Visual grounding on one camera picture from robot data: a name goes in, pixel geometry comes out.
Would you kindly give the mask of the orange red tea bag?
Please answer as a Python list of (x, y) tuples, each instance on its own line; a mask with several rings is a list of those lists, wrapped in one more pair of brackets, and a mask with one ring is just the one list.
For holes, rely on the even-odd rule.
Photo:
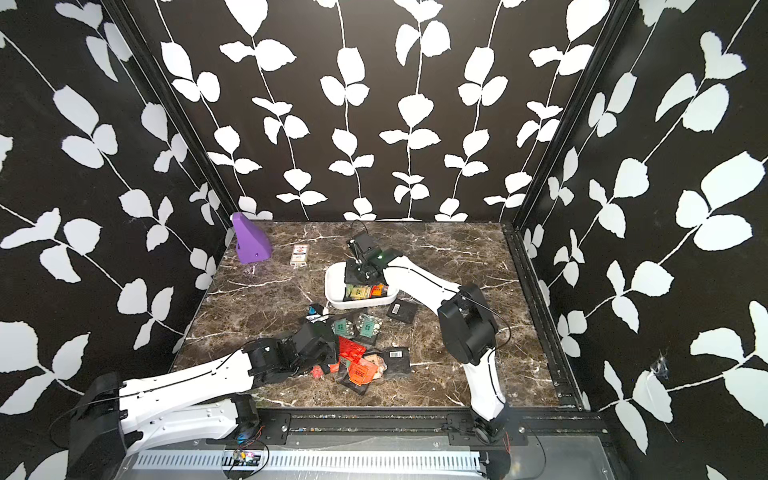
[(349, 364), (347, 375), (352, 383), (358, 386), (362, 386), (370, 384), (374, 380), (374, 377), (378, 371), (379, 367), (375, 363), (365, 359), (360, 359)]

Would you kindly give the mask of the black tea bag with barcode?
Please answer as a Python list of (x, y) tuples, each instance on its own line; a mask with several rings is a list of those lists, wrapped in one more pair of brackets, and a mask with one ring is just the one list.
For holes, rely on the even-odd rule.
[(387, 317), (411, 325), (418, 311), (418, 305), (404, 300), (395, 300), (389, 306)]

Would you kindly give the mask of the green label floral tea bag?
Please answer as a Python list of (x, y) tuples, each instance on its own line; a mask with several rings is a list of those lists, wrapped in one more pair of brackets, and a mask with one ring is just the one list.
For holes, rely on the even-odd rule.
[(332, 320), (331, 330), (335, 335), (348, 340), (351, 340), (356, 336), (355, 324), (347, 317)]

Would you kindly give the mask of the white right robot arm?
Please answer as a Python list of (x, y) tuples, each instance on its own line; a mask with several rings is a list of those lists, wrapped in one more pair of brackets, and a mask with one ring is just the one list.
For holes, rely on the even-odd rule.
[(501, 438), (510, 408), (496, 369), (499, 325), (481, 289), (444, 280), (396, 249), (383, 250), (365, 231), (347, 245), (354, 260), (347, 263), (346, 283), (385, 284), (435, 313), (443, 345), (462, 364), (467, 378), (475, 436), (485, 444)]

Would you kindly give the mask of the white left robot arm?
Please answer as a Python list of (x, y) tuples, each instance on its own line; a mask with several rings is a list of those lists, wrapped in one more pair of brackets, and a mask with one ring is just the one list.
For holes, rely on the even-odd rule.
[(257, 338), (232, 353), (185, 370), (123, 380), (97, 377), (69, 421), (69, 479), (110, 479), (124, 459), (143, 450), (196, 439), (220, 440), (247, 429), (255, 412), (245, 396), (315, 366), (328, 370), (339, 339), (324, 322), (295, 334)]

